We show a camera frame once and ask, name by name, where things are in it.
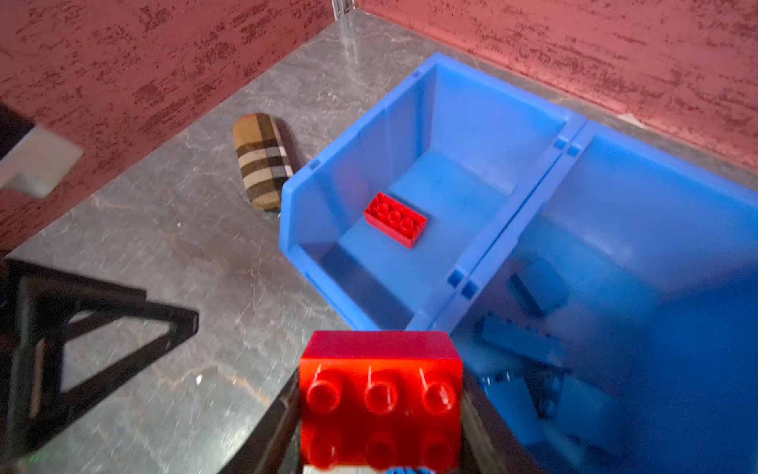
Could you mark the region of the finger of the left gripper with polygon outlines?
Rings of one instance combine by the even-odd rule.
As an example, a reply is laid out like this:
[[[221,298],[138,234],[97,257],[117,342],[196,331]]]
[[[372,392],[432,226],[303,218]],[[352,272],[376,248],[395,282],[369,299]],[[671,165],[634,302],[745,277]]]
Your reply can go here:
[[[48,444],[199,331],[146,290],[1,261],[1,459]]]

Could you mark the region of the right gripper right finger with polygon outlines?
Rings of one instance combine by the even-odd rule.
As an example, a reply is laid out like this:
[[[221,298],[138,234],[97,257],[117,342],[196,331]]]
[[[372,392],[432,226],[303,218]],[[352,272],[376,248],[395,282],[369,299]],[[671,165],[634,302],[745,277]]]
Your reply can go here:
[[[461,426],[461,473],[544,473],[471,372],[463,375]]]

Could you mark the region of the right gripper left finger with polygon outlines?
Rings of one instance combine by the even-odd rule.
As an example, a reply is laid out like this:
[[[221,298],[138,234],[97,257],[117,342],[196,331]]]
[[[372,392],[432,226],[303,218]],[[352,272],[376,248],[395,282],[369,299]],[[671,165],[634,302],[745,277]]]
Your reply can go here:
[[[300,405],[296,369],[220,473],[301,473]]]

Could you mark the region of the blue legos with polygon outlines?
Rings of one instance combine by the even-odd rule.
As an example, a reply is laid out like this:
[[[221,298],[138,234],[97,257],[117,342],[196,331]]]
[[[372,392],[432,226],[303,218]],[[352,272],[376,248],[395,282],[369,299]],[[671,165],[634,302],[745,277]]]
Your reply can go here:
[[[623,453],[618,400],[575,377],[557,339],[489,313],[473,326],[469,348],[468,365],[523,446],[568,470],[587,464],[588,448]]]

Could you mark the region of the red lego brick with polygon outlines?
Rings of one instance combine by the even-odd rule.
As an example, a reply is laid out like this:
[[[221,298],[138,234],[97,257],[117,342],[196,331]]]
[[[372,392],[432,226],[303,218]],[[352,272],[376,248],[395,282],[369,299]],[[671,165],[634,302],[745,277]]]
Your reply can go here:
[[[315,332],[298,369],[304,463],[458,468],[463,372],[444,332]]]

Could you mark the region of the blue three-compartment bin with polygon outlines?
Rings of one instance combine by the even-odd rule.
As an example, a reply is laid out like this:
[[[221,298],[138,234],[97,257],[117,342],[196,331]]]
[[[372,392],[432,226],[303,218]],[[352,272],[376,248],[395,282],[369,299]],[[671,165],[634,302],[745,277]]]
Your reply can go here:
[[[428,219],[370,225],[383,193]],[[618,400],[624,450],[550,473],[757,469],[757,195],[434,55],[284,186],[280,250],[349,326],[493,313]]]

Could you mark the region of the red lego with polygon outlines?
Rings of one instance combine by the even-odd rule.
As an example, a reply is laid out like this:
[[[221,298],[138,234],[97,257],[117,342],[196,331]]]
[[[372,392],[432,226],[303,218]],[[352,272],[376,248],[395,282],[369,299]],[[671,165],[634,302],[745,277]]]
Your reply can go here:
[[[426,230],[428,219],[392,197],[378,193],[364,211],[365,220],[385,235],[413,249]]]

